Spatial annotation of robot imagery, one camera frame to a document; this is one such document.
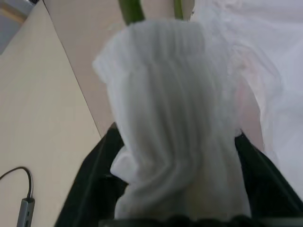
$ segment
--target white cloth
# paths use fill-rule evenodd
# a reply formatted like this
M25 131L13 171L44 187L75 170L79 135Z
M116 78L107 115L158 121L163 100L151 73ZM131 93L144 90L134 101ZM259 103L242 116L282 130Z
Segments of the white cloth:
M252 128L259 112L264 153L303 199L303 1L196 0L194 11L206 46L230 50L223 65L256 97L257 107L247 93L241 101L255 119L242 121L246 134L261 134Z
M197 23L145 21L93 63L125 146L111 171L127 181L115 218L227 220L250 215L234 145L234 83Z

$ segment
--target white fabric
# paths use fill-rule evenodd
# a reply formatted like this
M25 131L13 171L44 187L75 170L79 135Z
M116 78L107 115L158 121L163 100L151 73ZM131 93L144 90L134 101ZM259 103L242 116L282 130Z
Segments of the white fabric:
M129 186L115 218L227 220L250 214L234 146L234 84L197 23L145 21L114 36L93 66L125 147L111 171Z
M303 199L303 1L196 0L194 10L206 46L230 49L225 64L258 102L264 152ZM247 113L258 115L250 107Z

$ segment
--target cable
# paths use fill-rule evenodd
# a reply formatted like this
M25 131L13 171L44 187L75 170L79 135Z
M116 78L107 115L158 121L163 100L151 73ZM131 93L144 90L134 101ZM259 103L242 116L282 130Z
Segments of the cable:
M29 169L27 169L26 167L24 166L19 166L17 168L14 168L12 170L9 170L8 172L6 172L5 174L3 174L2 176L0 176L0 180L5 177L7 174L11 173L11 172L14 172L15 170L18 170L18 169L23 169L26 173L27 173L27 176L28 176L28 193L27 193L27 200L29 200L33 195L32 195L32 192L33 192L33 184L32 184L32 175L30 174L30 171Z

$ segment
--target beige desk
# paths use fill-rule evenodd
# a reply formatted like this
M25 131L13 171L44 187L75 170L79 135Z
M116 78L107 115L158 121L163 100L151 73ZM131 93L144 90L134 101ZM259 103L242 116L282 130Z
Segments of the beige desk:
M27 166L36 200L32 227L51 227L100 135L49 14L40 1L0 56L0 175ZM27 175L0 181L0 221L15 227Z

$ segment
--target black cable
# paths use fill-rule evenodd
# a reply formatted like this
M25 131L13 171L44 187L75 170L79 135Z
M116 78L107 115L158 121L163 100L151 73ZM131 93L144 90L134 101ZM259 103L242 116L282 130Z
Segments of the black cable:
M0 180L5 177L7 174L15 171L15 170L18 170L18 169L23 169L26 173L27 173L27 176L28 176L28 193L27 193L27 200L29 200L31 197L32 197L32 176L30 174L30 171L29 169L27 169L26 167L24 166L19 166L17 168L14 168L12 170L9 170L8 172L6 172L5 174L3 174L2 176L0 176Z

